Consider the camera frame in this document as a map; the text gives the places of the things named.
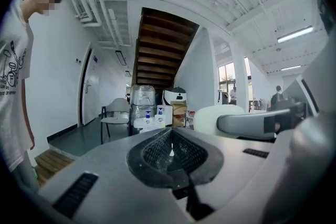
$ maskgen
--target white chair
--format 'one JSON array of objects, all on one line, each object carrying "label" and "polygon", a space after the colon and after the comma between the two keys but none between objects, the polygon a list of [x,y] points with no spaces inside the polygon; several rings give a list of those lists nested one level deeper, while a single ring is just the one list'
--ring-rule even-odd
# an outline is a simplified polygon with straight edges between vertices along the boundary
[{"label": "white chair", "polygon": [[[107,117],[107,112],[126,112],[129,114],[128,118],[121,116]],[[124,98],[116,98],[111,104],[101,108],[100,120],[100,142],[103,144],[103,123],[106,124],[107,134],[110,136],[109,124],[128,124],[128,135],[130,134],[130,121],[131,121],[131,107],[128,101]]]}]

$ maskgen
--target window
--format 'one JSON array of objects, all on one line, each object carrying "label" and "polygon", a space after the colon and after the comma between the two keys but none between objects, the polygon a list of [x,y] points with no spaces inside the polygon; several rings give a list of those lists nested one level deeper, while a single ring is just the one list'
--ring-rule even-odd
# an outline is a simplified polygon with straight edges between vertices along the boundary
[{"label": "window", "polygon": [[[245,58],[244,60],[248,79],[248,98],[251,101],[253,100],[253,91],[252,91],[250,64],[248,58]],[[233,62],[228,63],[227,65],[219,67],[218,74],[219,74],[219,88],[230,94],[230,91],[233,89],[233,87],[236,86],[236,74],[234,63]]]},{"label": "window", "polygon": [[219,81],[226,81],[226,72],[225,72],[225,66],[219,67]]}]

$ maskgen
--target wooden staircase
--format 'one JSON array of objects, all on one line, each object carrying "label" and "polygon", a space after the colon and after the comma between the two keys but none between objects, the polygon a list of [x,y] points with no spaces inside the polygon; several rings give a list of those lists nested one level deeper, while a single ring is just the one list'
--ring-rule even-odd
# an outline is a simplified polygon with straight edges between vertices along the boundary
[{"label": "wooden staircase", "polygon": [[199,25],[181,17],[144,8],[132,84],[169,88]]}]

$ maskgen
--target cardboard box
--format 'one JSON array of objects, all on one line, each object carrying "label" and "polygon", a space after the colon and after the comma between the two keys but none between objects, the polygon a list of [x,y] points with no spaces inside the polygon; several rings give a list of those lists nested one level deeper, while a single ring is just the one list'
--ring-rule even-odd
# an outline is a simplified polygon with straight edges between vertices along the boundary
[{"label": "cardboard box", "polygon": [[173,115],[173,127],[184,126],[184,115]]},{"label": "cardboard box", "polygon": [[173,107],[173,115],[184,115],[187,112],[187,103],[185,101],[173,101],[170,105]]}]

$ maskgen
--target dark floor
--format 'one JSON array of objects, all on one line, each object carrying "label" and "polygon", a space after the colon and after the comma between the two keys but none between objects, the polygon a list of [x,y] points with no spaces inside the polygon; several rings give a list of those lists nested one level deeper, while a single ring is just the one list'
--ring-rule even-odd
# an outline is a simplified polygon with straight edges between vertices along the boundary
[{"label": "dark floor", "polygon": [[[111,125],[111,138],[107,135],[103,124],[103,141],[108,143],[128,136],[126,124]],[[96,118],[85,126],[80,126],[49,142],[53,147],[74,156],[83,156],[86,152],[100,145],[100,118]]]}]

